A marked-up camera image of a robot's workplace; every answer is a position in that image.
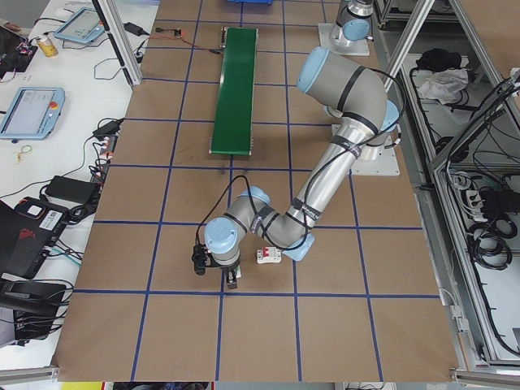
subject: black bag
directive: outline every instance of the black bag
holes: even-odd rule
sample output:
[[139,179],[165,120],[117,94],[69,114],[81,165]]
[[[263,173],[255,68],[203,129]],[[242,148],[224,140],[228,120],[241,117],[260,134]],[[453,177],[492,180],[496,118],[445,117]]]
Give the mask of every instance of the black bag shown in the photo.
[[450,68],[459,69],[462,57],[459,53],[449,53],[444,49],[431,49],[422,53],[422,57],[415,62],[419,69],[444,72]]
[[34,58],[38,46],[26,46],[24,50],[21,50],[20,44],[27,44],[27,40],[0,26],[0,77],[14,70],[25,72]]

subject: power adapter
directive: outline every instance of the power adapter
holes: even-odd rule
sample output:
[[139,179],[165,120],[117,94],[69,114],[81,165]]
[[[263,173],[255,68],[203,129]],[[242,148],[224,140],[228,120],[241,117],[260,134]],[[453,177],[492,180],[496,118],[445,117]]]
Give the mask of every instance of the power adapter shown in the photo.
[[129,33],[137,35],[138,37],[140,37],[141,35],[149,35],[141,26],[138,26],[137,24],[134,24],[132,22],[127,22],[123,24],[123,27]]
[[45,188],[45,195],[81,205],[89,204],[99,196],[99,184],[55,176]]
[[110,122],[103,124],[100,128],[94,130],[92,134],[100,141],[105,136],[112,136],[119,131],[120,124],[124,121],[124,118],[113,119]]

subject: yellow can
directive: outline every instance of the yellow can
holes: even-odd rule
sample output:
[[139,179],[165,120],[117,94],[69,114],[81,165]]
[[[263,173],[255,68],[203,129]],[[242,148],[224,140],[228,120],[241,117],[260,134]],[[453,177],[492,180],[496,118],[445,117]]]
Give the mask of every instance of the yellow can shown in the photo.
[[46,57],[56,57],[58,55],[58,49],[56,49],[50,38],[40,35],[36,37],[36,42]]

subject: label sticker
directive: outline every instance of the label sticker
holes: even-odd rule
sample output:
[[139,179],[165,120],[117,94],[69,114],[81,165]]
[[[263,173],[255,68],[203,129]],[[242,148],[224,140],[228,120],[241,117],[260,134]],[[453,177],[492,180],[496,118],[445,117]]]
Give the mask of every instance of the label sticker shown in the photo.
[[40,223],[40,228],[45,230],[53,230],[56,226],[56,223],[62,218],[63,213],[59,213],[58,211],[49,211],[49,214],[45,216],[43,221]]
[[34,215],[37,217],[41,213],[41,207],[32,205],[29,207],[29,210],[27,210],[27,214]]

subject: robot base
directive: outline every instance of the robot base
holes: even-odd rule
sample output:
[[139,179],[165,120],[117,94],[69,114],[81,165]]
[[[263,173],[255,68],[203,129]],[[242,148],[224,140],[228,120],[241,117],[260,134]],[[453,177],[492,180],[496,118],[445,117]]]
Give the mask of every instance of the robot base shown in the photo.
[[349,46],[334,45],[331,41],[331,32],[334,26],[334,24],[329,23],[318,24],[319,44],[322,47],[329,49],[332,53],[341,55],[370,55],[366,39],[352,42]]
[[[339,124],[332,125],[332,134],[336,134]],[[390,137],[385,145],[392,144]],[[377,160],[366,161],[356,160],[350,170],[353,175],[357,176],[399,176],[399,165],[397,164],[396,151],[394,149],[384,149],[383,153]]]

